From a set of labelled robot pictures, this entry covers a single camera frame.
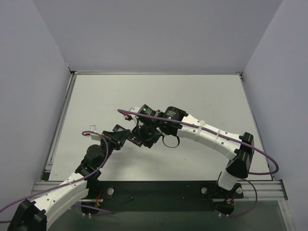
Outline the black remote control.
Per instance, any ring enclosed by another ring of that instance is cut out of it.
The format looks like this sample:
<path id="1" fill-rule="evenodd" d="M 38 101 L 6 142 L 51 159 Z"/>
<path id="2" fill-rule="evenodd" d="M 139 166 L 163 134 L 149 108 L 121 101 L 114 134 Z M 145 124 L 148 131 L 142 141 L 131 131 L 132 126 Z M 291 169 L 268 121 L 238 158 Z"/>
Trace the black remote control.
<path id="1" fill-rule="evenodd" d="M 129 135 L 127 137 L 127 140 L 132 142 L 133 144 L 137 145 L 138 147 L 141 147 L 142 146 L 142 141 L 135 135 Z"/>

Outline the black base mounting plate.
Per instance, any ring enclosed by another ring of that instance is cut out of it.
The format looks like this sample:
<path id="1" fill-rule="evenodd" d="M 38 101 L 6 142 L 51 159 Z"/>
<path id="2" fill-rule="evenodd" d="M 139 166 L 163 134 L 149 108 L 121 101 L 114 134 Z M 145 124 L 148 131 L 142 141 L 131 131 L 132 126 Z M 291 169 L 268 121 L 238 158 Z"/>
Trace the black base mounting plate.
<path id="1" fill-rule="evenodd" d="M 100 181 L 81 203 L 111 212 L 206 212 L 243 197 L 241 184 L 226 191 L 214 180 Z"/>

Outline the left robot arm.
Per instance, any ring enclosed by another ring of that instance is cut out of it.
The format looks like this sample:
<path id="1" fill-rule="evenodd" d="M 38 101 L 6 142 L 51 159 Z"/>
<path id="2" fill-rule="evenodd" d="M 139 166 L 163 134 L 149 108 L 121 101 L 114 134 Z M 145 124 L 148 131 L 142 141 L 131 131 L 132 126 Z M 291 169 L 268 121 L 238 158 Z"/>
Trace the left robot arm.
<path id="1" fill-rule="evenodd" d="M 100 143 L 88 147 L 76 170 L 61 184 L 17 201 L 18 207 L 9 223 L 9 231 L 47 231 L 52 224 L 80 199 L 98 194 L 98 177 L 112 151 L 120 150 L 130 130 L 92 130 L 82 132 Z"/>

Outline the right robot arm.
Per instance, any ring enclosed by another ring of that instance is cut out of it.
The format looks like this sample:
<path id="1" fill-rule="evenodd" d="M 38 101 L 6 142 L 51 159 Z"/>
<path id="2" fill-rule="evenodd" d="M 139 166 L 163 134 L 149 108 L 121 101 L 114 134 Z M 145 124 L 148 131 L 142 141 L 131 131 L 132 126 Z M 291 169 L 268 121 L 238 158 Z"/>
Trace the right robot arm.
<path id="1" fill-rule="evenodd" d="M 218 177 L 218 187 L 231 191 L 239 179 L 249 175 L 254 150 L 254 137 L 249 133 L 233 134 L 207 125 L 184 110 L 169 106 L 165 111 L 154 110 L 144 104 L 132 107 L 124 114 L 136 124 L 133 133 L 141 144 L 151 148 L 166 136 L 189 139 L 211 148 L 228 159 L 225 169 Z"/>

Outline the aluminium front rail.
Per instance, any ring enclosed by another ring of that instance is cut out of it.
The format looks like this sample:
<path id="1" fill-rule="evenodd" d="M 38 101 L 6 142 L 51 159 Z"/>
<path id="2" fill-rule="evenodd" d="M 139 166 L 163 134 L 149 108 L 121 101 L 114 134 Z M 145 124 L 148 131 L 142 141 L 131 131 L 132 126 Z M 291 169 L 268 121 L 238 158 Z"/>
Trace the aluminium front rail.
<path id="1" fill-rule="evenodd" d="M 258 201 L 286 201 L 288 200 L 287 193 L 282 180 L 252 180 L 250 181 L 258 196 Z M 60 184 L 60 181 L 39 181 L 35 182 L 32 188 L 31 194 L 41 192 L 53 188 Z M 241 184 L 243 190 L 244 201 L 255 200 L 255 191 L 253 187 L 247 182 L 240 180 L 238 183 Z"/>

